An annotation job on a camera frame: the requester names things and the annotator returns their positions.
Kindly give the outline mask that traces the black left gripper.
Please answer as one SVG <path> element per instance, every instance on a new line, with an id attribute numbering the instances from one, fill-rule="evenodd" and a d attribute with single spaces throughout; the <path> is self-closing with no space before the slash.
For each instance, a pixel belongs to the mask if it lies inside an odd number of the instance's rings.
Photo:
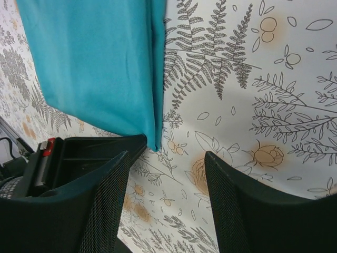
<path id="1" fill-rule="evenodd" d="M 1 166 L 1 199 L 37 197 L 98 169 L 124 151 L 134 163 L 145 148 L 146 136 L 142 134 L 50 138 L 39 144 L 29 162 L 19 157 Z"/>

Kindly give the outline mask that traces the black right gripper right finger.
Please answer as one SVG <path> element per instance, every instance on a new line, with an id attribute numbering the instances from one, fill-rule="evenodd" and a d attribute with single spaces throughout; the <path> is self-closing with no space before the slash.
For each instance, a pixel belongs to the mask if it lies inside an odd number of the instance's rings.
<path id="1" fill-rule="evenodd" d="M 204 163 L 220 252 L 336 252 L 336 195 L 276 190 L 210 151 Z"/>

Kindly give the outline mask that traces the teal t-shirt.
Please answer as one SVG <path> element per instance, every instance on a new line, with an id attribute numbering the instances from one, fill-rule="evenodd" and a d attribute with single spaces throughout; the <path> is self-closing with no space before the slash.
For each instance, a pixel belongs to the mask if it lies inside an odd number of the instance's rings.
<path id="1" fill-rule="evenodd" d="M 49 106 L 161 147 L 166 1 L 18 1 Z"/>

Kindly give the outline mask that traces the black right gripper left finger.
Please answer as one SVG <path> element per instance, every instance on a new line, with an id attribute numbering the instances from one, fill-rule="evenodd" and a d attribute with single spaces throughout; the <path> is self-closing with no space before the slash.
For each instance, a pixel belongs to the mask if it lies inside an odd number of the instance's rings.
<path id="1" fill-rule="evenodd" d="M 1 199 L 1 252 L 122 252 L 117 233 L 129 167 L 124 151 L 38 197 Z"/>

